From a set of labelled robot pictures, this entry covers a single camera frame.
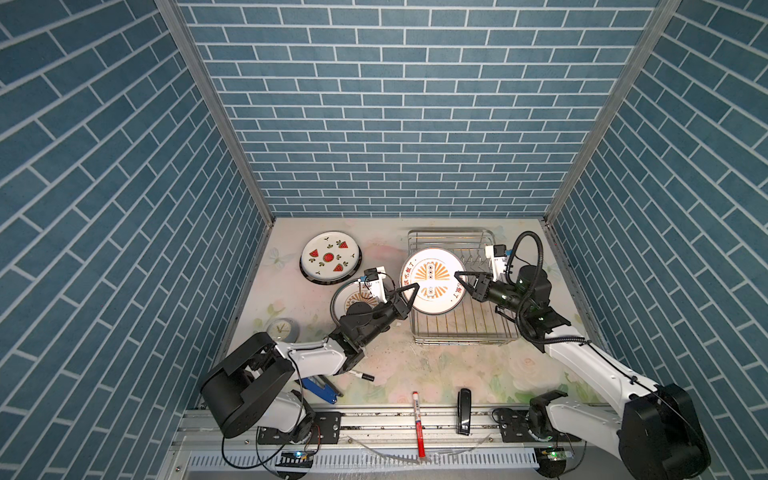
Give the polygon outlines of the small white desk clock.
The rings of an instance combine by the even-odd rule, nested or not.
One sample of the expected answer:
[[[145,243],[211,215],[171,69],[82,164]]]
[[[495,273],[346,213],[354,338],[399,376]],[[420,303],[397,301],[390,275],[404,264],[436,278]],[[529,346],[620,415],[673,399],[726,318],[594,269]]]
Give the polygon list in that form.
[[[290,318],[272,319],[265,331],[273,340],[286,343],[294,343],[300,336],[299,324]]]

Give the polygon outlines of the red rim white plate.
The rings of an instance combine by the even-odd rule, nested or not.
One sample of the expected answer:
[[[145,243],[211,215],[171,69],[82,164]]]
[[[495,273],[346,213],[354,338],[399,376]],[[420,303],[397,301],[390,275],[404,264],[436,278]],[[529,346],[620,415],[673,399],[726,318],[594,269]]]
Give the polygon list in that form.
[[[339,315],[336,312],[336,301],[339,297],[339,295],[342,293],[342,291],[346,288],[348,282],[344,281],[339,284],[338,288],[334,291],[333,296],[331,297],[330,305],[329,305],[329,312],[330,316],[334,322],[335,325],[339,325]]]

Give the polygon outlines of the aluminium corner post left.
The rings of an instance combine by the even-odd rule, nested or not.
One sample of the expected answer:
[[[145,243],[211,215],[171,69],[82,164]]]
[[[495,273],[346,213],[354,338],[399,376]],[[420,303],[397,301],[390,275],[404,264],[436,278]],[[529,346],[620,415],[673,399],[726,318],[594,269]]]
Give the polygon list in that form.
[[[271,228],[274,215],[259,188],[245,151],[237,138],[236,132],[218,95],[214,83],[206,69],[201,54],[194,42],[177,1],[157,0],[155,2],[168,31],[174,40],[189,73],[204,100],[212,119],[240,173],[251,198],[265,224]]]

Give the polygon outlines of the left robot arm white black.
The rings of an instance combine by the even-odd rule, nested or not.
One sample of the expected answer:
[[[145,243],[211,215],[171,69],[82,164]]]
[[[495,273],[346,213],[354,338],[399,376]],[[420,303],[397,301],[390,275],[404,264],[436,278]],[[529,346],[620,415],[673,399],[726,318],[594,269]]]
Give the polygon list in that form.
[[[315,412],[295,381],[348,373],[364,358],[364,349],[413,309],[420,286],[385,295],[375,307],[357,303],[336,328],[318,342],[286,343],[257,332],[214,366],[200,393],[222,436],[232,439],[253,427],[276,430],[299,442],[310,435]]]

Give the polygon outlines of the aluminium corner post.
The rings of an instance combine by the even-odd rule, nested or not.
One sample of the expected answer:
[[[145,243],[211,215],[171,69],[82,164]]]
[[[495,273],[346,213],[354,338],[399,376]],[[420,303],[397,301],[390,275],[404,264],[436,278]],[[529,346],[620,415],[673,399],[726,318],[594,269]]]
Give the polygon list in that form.
[[[553,229],[554,223],[573,191],[576,183],[589,165],[592,156],[603,140],[611,122],[617,115],[624,100],[648,61],[654,47],[676,13],[680,0],[662,0],[656,5],[643,29],[636,46],[627,58],[619,77],[613,85],[605,105],[596,116],[594,125],[585,136],[584,142],[563,182],[557,190],[553,201],[546,210],[542,220],[545,229]]]
[[[265,224],[271,228],[274,215],[259,188],[245,151],[237,138],[236,132],[218,95],[214,83],[206,69],[201,54],[194,42],[177,1],[157,0],[155,2],[168,31],[174,40],[189,73],[204,100],[212,119],[240,173],[251,198]]]

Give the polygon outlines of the black rectangular remote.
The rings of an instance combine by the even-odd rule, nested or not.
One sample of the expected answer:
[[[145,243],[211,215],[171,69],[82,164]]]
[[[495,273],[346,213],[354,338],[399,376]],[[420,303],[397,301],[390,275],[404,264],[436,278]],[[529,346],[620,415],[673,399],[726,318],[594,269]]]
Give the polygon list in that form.
[[[461,388],[457,394],[456,433],[458,435],[469,436],[471,433],[471,408],[472,392],[468,388]]]

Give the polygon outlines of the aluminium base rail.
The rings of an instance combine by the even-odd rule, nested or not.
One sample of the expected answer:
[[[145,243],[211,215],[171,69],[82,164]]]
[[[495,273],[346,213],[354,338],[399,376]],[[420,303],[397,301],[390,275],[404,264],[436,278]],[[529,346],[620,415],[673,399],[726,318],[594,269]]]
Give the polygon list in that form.
[[[207,410],[188,410],[171,443],[172,451],[213,451],[230,446],[237,451],[263,447],[297,447],[304,442],[330,447],[404,448],[415,451],[419,441],[428,451],[496,446],[608,446],[616,449],[621,419],[607,405],[581,404],[560,398],[550,406],[552,433],[536,434],[527,406],[473,405],[470,432],[458,432],[455,405],[338,406],[315,405],[297,410],[275,404],[257,421],[237,420],[226,437]]]

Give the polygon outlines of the blue stapler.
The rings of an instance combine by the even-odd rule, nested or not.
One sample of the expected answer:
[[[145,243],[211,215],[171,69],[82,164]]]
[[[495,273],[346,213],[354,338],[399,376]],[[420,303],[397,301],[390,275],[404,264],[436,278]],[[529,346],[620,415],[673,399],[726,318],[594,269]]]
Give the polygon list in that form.
[[[322,375],[302,378],[300,384],[321,400],[332,405],[344,396],[330,380]]]

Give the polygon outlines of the sunburst plate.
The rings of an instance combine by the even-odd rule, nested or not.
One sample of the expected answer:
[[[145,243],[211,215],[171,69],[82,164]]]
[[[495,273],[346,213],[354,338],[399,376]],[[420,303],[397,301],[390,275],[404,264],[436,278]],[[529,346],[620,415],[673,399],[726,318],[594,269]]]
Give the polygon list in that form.
[[[455,273],[464,270],[464,263],[452,252],[440,248],[422,249],[412,254],[400,273],[400,284],[418,284],[413,308],[426,315],[442,315],[456,308],[465,295],[465,288]]]
[[[347,283],[346,288],[342,291],[336,301],[336,312],[339,315],[339,319],[344,316],[348,309],[355,303],[365,303],[370,307],[375,307],[372,301],[364,300],[357,280],[353,280]]]

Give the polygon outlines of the aluminium corner post right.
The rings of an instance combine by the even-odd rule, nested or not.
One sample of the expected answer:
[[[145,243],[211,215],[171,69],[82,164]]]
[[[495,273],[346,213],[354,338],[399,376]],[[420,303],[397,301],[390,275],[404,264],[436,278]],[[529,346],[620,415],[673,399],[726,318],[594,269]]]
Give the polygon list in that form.
[[[563,182],[557,190],[553,201],[546,210],[542,220],[545,229],[553,229],[554,223],[573,191],[576,183],[589,165],[592,156],[603,140],[611,122],[617,115],[624,100],[648,61],[654,47],[676,13],[680,0],[662,0],[656,5],[643,29],[636,46],[627,58],[619,77],[613,85],[605,105],[596,116],[594,125],[585,136],[584,142]]]

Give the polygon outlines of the red white pen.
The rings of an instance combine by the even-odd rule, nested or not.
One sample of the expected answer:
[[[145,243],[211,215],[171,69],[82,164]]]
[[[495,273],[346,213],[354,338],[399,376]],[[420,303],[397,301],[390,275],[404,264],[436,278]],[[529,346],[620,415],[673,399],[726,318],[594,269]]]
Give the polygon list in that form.
[[[420,396],[417,391],[412,392],[412,404],[413,404],[413,411],[414,411],[418,459],[420,461],[423,461],[426,459],[426,450],[425,450],[424,435],[423,435],[423,422],[422,422],[422,415],[421,415]]]

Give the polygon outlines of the black white marker pen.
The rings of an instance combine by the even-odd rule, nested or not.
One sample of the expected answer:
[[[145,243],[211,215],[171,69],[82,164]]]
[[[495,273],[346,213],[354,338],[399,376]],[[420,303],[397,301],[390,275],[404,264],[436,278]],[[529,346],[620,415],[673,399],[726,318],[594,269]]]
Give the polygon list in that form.
[[[356,378],[359,378],[359,379],[364,380],[364,381],[368,381],[368,382],[374,382],[375,381],[375,376],[367,374],[367,373],[363,373],[363,372],[359,372],[359,371],[355,371],[355,370],[350,370],[348,373],[350,373],[351,375],[355,376]]]

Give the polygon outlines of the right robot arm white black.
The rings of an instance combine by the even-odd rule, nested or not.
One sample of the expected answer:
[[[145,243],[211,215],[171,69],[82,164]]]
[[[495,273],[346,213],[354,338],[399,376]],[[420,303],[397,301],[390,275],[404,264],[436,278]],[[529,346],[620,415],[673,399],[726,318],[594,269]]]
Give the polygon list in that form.
[[[553,390],[529,403],[532,436],[574,435],[620,459],[636,479],[691,479],[711,464],[692,398],[676,384],[662,385],[598,348],[550,304],[551,282],[534,265],[514,283],[487,272],[454,274],[478,302],[494,304],[539,351],[565,365],[609,405],[590,407]]]

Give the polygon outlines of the watermelon print plate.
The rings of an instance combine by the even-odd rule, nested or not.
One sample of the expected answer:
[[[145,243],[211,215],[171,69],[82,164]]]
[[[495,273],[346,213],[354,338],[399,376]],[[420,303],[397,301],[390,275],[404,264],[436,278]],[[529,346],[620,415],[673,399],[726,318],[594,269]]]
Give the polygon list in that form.
[[[327,231],[316,235],[305,245],[300,260],[308,257],[325,261],[356,262],[360,259],[362,263],[362,250],[350,235],[341,231]]]

